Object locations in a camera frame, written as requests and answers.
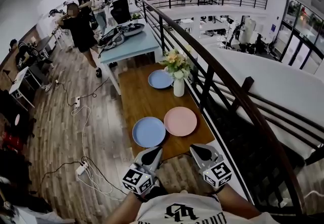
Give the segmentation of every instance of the t-shirt logo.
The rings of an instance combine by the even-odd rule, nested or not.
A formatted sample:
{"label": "t-shirt logo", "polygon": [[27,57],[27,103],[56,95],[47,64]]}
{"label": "t-shirt logo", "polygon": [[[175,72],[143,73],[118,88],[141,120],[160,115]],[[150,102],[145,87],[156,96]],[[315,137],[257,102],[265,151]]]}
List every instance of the t-shirt logo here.
{"label": "t-shirt logo", "polygon": [[188,207],[184,204],[172,204],[167,208],[164,218],[173,218],[174,221],[184,221],[184,217],[189,216],[191,220],[198,219],[193,213],[193,208]]}

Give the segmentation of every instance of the wooden table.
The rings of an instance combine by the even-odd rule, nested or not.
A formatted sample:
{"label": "wooden table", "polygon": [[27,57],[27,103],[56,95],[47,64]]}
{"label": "wooden table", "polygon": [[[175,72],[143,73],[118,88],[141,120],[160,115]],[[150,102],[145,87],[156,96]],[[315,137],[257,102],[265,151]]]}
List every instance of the wooden table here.
{"label": "wooden table", "polygon": [[153,71],[162,68],[163,66],[156,63],[130,69],[119,75],[124,117],[134,157],[145,150],[133,140],[134,124],[141,118],[148,116],[156,117],[163,122],[166,113],[178,106],[187,107],[196,114],[197,127],[193,133],[186,137],[176,137],[167,132],[164,141],[161,143],[163,147],[162,160],[188,152],[191,144],[206,144],[215,139],[188,90],[185,90],[184,96],[176,97],[173,94],[173,88],[157,90],[149,85],[148,76]]}

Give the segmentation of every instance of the flower vase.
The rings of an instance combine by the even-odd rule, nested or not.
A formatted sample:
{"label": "flower vase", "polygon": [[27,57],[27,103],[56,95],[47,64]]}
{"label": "flower vase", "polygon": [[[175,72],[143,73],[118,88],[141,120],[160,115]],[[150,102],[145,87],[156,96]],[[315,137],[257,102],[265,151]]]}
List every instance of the flower vase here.
{"label": "flower vase", "polygon": [[177,97],[181,97],[184,94],[184,80],[175,79],[173,83],[173,93]]}

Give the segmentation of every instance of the equipment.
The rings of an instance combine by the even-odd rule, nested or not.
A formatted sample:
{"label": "equipment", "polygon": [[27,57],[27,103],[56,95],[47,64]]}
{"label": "equipment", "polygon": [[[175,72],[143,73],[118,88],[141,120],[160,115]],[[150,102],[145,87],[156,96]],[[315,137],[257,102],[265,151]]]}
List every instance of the equipment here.
{"label": "equipment", "polygon": [[125,37],[136,35],[142,32],[143,29],[144,24],[140,23],[130,23],[126,26],[117,26],[116,28],[112,29],[99,40],[98,47],[103,48],[103,50],[100,52],[98,58],[101,57],[101,53],[103,51],[121,45],[124,43]]}
{"label": "equipment", "polygon": [[122,180],[124,187],[137,195],[150,188],[155,182],[162,151],[161,146],[155,146],[140,152]]}
{"label": "equipment", "polygon": [[199,173],[214,188],[218,189],[231,180],[231,170],[226,166],[223,156],[213,146],[192,144],[190,153],[200,168]]}

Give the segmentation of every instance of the white table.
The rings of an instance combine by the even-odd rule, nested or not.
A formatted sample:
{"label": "white table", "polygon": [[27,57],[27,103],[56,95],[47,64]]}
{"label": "white table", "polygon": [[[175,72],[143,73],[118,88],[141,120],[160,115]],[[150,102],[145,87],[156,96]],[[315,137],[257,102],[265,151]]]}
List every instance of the white table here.
{"label": "white table", "polygon": [[22,105],[19,101],[19,98],[23,97],[33,108],[35,108],[35,106],[20,92],[19,87],[22,83],[22,81],[25,79],[26,82],[28,83],[28,85],[34,90],[34,88],[31,86],[31,84],[27,81],[27,77],[32,76],[34,78],[34,80],[38,83],[38,85],[41,87],[41,84],[37,81],[37,79],[35,78],[35,76],[31,73],[31,71],[29,70],[29,67],[24,68],[23,70],[21,70],[14,81],[14,84],[11,86],[10,90],[9,90],[9,94],[11,96],[13,96],[15,98],[15,100],[26,110],[27,108]]}
{"label": "white table", "polygon": [[[124,26],[124,25],[128,25],[129,23],[130,22],[128,21],[120,25]],[[156,41],[150,29],[150,26],[146,23],[145,19],[139,19],[138,23],[142,23],[145,25],[141,33],[128,37],[125,39],[125,42],[122,43],[121,45],[102,52],[100,57],[100,63],[104,65],[119,95],[121,95],[119,84],[117,82],[115,75],[112,73],[112,71],[109,68],[110,63],[117,62],[130,57],[150,53],[150,52],[154,52],[156,62],[161,61],[161,58],[163,56],[162,50],[159,49],[160,46]],[[107,34],[113,28],[115,27],[107,28],[105,34]]]}

